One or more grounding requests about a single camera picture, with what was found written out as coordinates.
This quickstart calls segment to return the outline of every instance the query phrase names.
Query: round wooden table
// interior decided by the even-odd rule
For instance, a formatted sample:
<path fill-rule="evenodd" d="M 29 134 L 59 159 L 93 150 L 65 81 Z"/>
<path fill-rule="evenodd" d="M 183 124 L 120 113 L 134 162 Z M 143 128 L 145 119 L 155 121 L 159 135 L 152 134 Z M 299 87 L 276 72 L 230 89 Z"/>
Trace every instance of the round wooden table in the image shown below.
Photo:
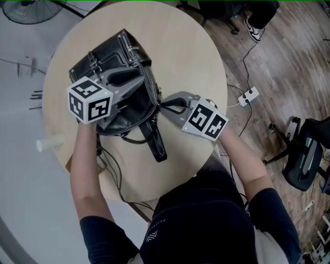
<path fill-rule="evenodd" d="M 226 74 L 221 57 L 210 36 L 193 18 L 159 2 L 111 4 L 84 18 L 68 33 L 47 71 L 42 110 L 48 136 L 65 136 L 65 143 L 54 150 L 63 167 L 73 153 L 78 128 L 67 109 L 69 69 L 88 51 L 123 28 L 140 42 L 152 59 L 152 71 L 162 88 L 163 98 L 188 91 L 212 99 L 226 114 Z M 103 147 L 121 167 L 121 192 L 127 201 L 155 199 L 186 182 L 214 149 L 215 143 L 182 132 L 161 114 L 158 127 L 168 156 L 160 163 L 147 144 L 130 144 L 120 137 L 101 137 Z M 143 139 L 139 128 L 132 130 L 129 137 Z M 105 197 L 119 199 L 108 172 L 100 174 L 100 182 Z"/>

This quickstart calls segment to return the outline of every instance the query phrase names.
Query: power strip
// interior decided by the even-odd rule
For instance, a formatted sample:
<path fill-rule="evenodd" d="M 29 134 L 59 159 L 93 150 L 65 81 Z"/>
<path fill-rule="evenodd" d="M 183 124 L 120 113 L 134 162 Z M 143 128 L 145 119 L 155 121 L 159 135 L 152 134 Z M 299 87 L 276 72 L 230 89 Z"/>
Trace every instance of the power strip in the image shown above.
<path fill-rule="evenodd" d="M 241 106 L 246 106 L 248 103 L 246 100 L 251 102 L 254 98 L 256 98 L 259 95 L 257 88 L 252 87 L 251 90 L 248 90 L 244 95 L 241 95 L 238 97 L 238 102 Z"/>

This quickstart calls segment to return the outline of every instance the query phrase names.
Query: black office chair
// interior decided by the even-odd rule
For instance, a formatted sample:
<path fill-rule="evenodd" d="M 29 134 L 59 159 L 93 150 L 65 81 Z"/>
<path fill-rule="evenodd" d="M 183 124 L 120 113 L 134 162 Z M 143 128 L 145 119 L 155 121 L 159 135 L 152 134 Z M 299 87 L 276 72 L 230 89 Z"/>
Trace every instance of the black office chair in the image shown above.
<path fill-rule="evenodd" d="M 232 28 L 232 34 L 237 35 L 239 27 L 231 20 L 232 17 L 239 15 L 246 7 L 246 4 L 236 1 L 198 1 L 200 9 L 188 5 L 188 1 L 180 1 L 177 8 L 195 11 L 203 16 L 201 26 L 204 27 L 208 19 L 218 19 L 224 21 Z"/>
<path fill-rule="evenodd" d="M 320 167 L 323 157 L 322 146 L 330 149 L 330 117 L 323 121 L 306 119 L 301 129 L 300 118 L 295 117 L 292 122 L 297 124 L 292 140 L 290 133 L 285 136 L 275 124 L 269 125 L 269 129 L 275 130 L 281 136 L 287 148 L 271 160 L 264 160 L 264 164 L 268 165 L 288 156 L 282 174 L 290 185 L 307 191 L 318 172 L 323 177 L 320 180 L 322 193 L 330 195 L 330 166 L 326 171 Z"/>

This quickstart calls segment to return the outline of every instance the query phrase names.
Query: person's arm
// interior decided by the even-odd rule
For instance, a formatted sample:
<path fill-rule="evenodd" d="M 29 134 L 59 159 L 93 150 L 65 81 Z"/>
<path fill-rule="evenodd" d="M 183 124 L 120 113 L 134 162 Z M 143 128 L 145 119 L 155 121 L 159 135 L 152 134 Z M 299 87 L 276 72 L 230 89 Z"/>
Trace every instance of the person's arm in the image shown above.
<path fill-rule="evenodd" d="M 243 183 L 248 202 L 259 191 L 274 188 L 261 159 L 232 131 L 229 125 L 226 125 L 219 139 Z"/>
<path fill-rule="evenodd" d="M 70 175 L 73 201 L 79 220 L 87 216 L 114 222 L 101 193 L 96 163 L 96 123 L 79 123 Z"/>

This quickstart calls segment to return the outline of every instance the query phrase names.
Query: white sneaker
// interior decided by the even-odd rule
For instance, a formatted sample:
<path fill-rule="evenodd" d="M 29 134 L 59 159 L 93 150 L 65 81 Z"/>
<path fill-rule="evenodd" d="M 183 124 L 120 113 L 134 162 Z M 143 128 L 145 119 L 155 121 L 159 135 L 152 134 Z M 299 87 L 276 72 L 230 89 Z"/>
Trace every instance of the white sneaker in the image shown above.
<path fill-rule="evenodd" d="M 251 38 L 255 42 L 260 42 L 260 35 L 259 35 L 259 29 L 251 26 L 248 22 L 248 19 L 244 19 L 244 25 L 247 28 Z"/>

